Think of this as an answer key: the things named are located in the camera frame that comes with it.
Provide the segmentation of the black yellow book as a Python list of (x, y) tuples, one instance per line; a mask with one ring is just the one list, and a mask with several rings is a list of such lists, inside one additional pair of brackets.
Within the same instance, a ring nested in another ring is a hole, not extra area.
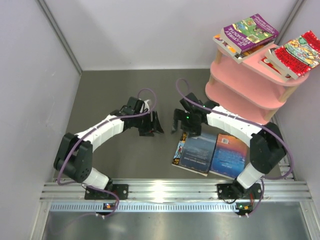
[(178, 166), (179, 165), (179, 162), (180, 162), (180, 159), (182, 157), (183, 148), (184, 148), (184, 145), (185, 145), (187, 137), (188, 137), (188, 133), (184, 132), (182, 134), (180, 140), (179, 140), (179, 143), (177, 145), (177, 148), (176, 148), (176, 151), (175, 151), (172, 163), (171, 163), (174, 166)]

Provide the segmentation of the blue orange paperback book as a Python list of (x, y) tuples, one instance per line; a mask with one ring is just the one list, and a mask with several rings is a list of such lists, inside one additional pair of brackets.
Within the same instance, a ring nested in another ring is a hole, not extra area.
[(218, 134), (209, 173), (235, 179), (245, 168), (248, 149), (240, 139)]

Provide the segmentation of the dark brown paperback book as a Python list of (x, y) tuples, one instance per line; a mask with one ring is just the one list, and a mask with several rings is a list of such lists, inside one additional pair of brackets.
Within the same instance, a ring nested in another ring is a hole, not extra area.
[(253, 56), (254, 54), (257, 54), (261, 52), (262, 50), (267, 49), (267, 45), (260, 45), (255, 48), (252, 48), (248, 51), (237, 53), (232, 57), (233, 60), (235, 60), (238, 64), (242, 63), (244, 60), (248, 59), (249, 57)]

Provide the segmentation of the Roald Dahl Charlie book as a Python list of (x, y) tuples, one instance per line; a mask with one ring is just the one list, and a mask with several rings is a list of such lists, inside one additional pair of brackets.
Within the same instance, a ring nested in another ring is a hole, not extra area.
[(224, 51), (226, 51), (232, 57), (238, 55), (238, 53), (234, 48), (232, 48), (227, 42), (225, 42), (220, 38), (220, 34), (215, 35), (212, 39), (218, 46), (220, 46)]

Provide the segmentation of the red 13-storey treehouse book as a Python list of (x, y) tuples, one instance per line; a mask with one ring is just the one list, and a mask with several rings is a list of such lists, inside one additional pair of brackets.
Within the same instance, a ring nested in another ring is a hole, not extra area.
[(259, 64), (265, 67), (267, 70), (273, 72), (277, 77), (281, 78), (285, 82), (292, 79), (289, 74), (287, 74), (283, 69), (281, 69), (274, 62), (270, 61), (267, 57), (262, 58), (259, 61)]

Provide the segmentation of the yellow illustrated paperback book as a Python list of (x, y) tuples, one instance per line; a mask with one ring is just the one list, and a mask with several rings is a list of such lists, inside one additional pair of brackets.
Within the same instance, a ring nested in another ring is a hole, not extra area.
[(273, 68), (285, 81), (288, 81), (292, 76), (290, 75), (289, 68), (282, 63), (275, 55), (276, 47), (272, 47), (265, 52), (267, 61), (273, 65)]

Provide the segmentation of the purple 117-storey treehouse book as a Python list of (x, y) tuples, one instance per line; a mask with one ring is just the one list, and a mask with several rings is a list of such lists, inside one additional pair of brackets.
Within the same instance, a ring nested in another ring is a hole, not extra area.
[(225, 26), (220, 31), (220, 38), (241, 54), (264, 43), (274, 41), (279, 32), (260, 14)]

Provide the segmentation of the red starred book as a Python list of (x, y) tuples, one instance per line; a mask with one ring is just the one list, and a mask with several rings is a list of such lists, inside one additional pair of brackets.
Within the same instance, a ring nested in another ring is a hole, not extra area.
[(296, 80), (320, 65), (320, 39), (309, 30), (277, 47), (274, 53)]

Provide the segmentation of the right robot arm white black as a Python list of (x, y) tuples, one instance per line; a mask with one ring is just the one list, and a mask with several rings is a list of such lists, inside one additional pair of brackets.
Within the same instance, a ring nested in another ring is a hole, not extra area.
[(257, 181), (269, 174), (287, 154), (278, 126), (272, 122), (261, 125), (246, 120), (215, 101), (202, 102), (193, 93), (183, 96), (180, 104), (183, 108), (173, 112), (171, 133), (181, 128), (197, 137), (202, 132), (202, 124), (206, 124), (225, 131), (249, 147), (249, 164), (232, 183), (218, 185), (218, 198), (233, 203), (253, 194), (256, 199)]

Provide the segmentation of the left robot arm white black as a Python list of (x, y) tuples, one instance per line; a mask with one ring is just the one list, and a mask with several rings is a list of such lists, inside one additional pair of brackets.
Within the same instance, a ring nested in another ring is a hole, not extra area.
[(151, 108), (151, 100), (130, 97), (127, 104), (87, 130), (66, 133), (53, 167), (74, 182), (84, 184), (90, 192), (101, 192), (104, 197), (109, 197), (113, 181), (93, 167), (93, 153), (110, 138), (131, 128), (136, 128), (142, 137), (164, 132), (157, 112)]

